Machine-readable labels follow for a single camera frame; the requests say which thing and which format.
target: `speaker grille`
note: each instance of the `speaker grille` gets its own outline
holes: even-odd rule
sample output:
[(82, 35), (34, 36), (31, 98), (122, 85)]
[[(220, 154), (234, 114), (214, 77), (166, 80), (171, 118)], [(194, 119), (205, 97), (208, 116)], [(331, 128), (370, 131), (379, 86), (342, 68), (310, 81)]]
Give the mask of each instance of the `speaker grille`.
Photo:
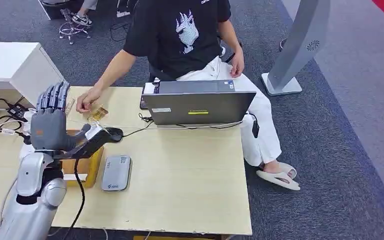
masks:
[(307, 45), (307, 50), (309, 52), (315, 51), (319, 48), (320, 46), (320, 41), (319, 40), (312, 40), (308, 45)]

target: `white pants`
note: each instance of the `white pants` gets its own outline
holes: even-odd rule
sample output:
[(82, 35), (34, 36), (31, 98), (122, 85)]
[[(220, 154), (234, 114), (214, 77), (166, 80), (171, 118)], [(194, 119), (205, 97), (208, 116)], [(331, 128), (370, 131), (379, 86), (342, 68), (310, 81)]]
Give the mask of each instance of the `white pants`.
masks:
[(97, 9), (98, 0), (84, 0), (83, 5), (81, 5), (84, 9), (96, 10)]
[[(208, 65), (199, 71), (191, 71), (179, 77), (178, 81), (202, 81), (202, 80), (228, 80), (232, 79), (230, 71), (232, 66), (223, 62), (219, 57), (214, 58)], [(247, 114), (240, 125), (242, 137), (243, 157), (251, 166), (259, 166), (261, 163), (269, 163), (275, 160), (281, 153), (278, 134), (272, 119), (272, 105), (269, 99), (258, 89), (254, 83), (244, 74), (234, 78), (236, 91), (254, 91), (256, 95), (249, 106), (248, 111), (254, 114), (258, 120), (259, 133), (255, 138), (252, 129), (254, 117)]]

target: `robotic arm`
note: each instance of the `robotic arm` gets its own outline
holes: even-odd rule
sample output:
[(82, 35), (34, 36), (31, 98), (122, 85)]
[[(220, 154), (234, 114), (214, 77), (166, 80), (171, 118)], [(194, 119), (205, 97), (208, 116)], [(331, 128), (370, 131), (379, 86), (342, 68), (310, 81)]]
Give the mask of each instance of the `robotic arm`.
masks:
[(69, 88), (66, 81), (50, 86), (37, 101), (30, 128), (35, 152), (20, 162), (13, 186), (16, 194), (8, 196), (0, 240), (45, 240), (67, 191), (60, 160), (89, 158), (105, 143), (113, 142), (106, 129), (89, 124), (75, 136), (67, 135)]

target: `white cabinet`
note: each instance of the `white cabinet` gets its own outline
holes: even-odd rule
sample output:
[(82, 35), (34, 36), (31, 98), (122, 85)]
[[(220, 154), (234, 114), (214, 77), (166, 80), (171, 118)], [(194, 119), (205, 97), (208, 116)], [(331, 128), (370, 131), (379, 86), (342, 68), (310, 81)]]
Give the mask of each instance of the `white cabinet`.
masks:
[(16, 89), (34, 106), (41, 92), (64, 80), (38, 42), (0, 42), (0, 89)]

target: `gray kiosk stand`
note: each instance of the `gray kiosk stand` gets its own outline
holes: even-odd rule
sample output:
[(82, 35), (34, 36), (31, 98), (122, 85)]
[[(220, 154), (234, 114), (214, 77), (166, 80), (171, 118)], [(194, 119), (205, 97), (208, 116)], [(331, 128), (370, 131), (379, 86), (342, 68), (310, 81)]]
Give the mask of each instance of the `gray kiosk stand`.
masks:
[(326, 43), (331, 0), (301, 0), (287, 41), (273, 68), (261, 75), (270, 96), (300, 93), (295, 75)]

